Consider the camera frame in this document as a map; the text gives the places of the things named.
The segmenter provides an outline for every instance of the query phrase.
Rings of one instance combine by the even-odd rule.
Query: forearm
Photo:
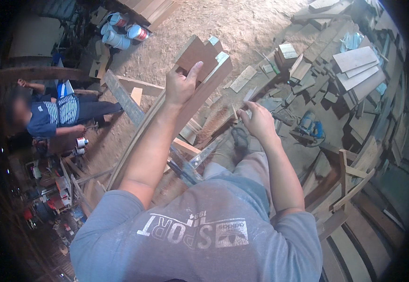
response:
[[[179,112],[164,103],[130,156],[119,189],[136,195],[145,207],[163,175]]]
[[[77,128],[75,126],[71,126],[71,127],[57,127],[56,128],[56,136],[59,135],[66,135],[72,132],[76,132]]]
[[[43,84],[27,83],[27,86],[29,88],[32,88],[32,89],[36,90],[37,92],[40,92],[40,93],[44,93],[44,91],[45,91],[45,86]]]
[[[269,162],[270,190],[276,211],[285,209],[305,210],[303,190],[298,177],[277,136],[261,145]]]

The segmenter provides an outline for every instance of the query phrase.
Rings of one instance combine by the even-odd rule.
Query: blue shirt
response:
[[[31,112],[28,132],[32,136],[51,137],[56,135],[57,127],[72,126],[78,121],[79,100],[75,95],[68,95],[56,103],[34,102]]]
[[[80,281],[317,282],[322,251],[314,216],[273,225],[263,186],[244,177],[202,181],[167,205],[145,210],[124,190],[104,194],[75,236]]]

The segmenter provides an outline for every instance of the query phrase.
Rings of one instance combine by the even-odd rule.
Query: dark pants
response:
[[[98,101],[94,94],[81,94],[79,99],[79,117],[78,124],[85,124],[91,119],[95,119],[99,126],[104,126],[104,115],[113,114],[122,110],[119,103]]]

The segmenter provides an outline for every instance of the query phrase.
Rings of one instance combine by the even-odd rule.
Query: striped shirt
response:
[[[32,117],[27,126],[32,136],[51,137],[57,127],[72,126],[78,121],[79,100],[75,95],[58,99],[57,103],[34,102]]]

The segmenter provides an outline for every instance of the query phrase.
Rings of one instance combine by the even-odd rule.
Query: dirt floor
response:
[[[164,86],[165,73],[171,69],[175,55],[189,37],[196,34],[204,41],[213,35],[220,39],[233,64],[233,71],[219,86],[219,90],[235,79],[247,65],[262,59],[255,49],[266,54],[270,52],[273,37],[290,24],[290,18],[295,12],[309,3],[306,0],[178,2],[179,8],[150,38],[113,56],[110,69],[115,74]],[[218,97],[218,91],[211,95],[212,99]],[[116,102],[109,91],[101,100]],[[146,112],[153,101],[153,97],[142,96],[142,109]],[[117,162],[134,134],[135,127],[126,114],[114,116],[112,119],[114,124],[110,129],[86,133],[85,137],[90,140],[90,146],[85,156],[87,162],[84,170],[88,173],[100,172]],[[294,143],[296,142],[292,141],[290,145],[296,147],[291,149],[292,154],[303,148],[302,145]],[[309,164],[314,157],[314,154],[309,157]],[[100,181],[106,184],[107,178],[108,176],[104,176]]]

